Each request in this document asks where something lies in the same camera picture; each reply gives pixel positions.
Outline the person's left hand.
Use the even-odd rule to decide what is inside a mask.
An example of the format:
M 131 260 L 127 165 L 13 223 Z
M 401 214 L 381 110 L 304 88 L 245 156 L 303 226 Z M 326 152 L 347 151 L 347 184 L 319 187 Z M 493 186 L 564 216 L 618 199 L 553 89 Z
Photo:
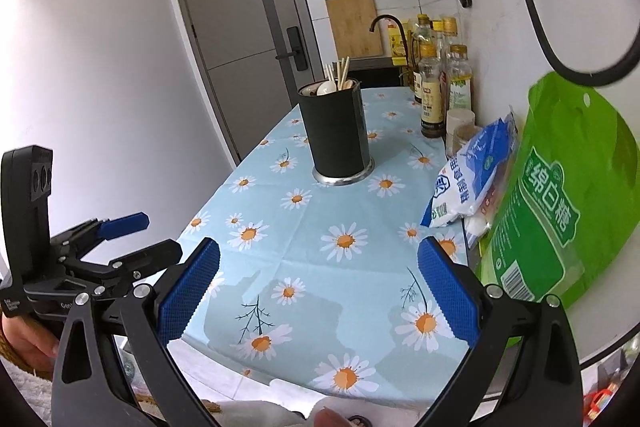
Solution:
M 1 354 L 24 371 L 50 374 L 58 338 L 31 317 L 1 317 Z

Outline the person's right hand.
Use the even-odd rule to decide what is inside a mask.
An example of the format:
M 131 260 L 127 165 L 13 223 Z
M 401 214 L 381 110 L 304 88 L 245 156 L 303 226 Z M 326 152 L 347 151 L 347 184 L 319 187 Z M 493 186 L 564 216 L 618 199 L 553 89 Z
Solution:
M 361 426 L 361 421 L 354 419 L 351 421 L 341 414 L 325 407 L 314 415 L 314 427 L 357 427 Z

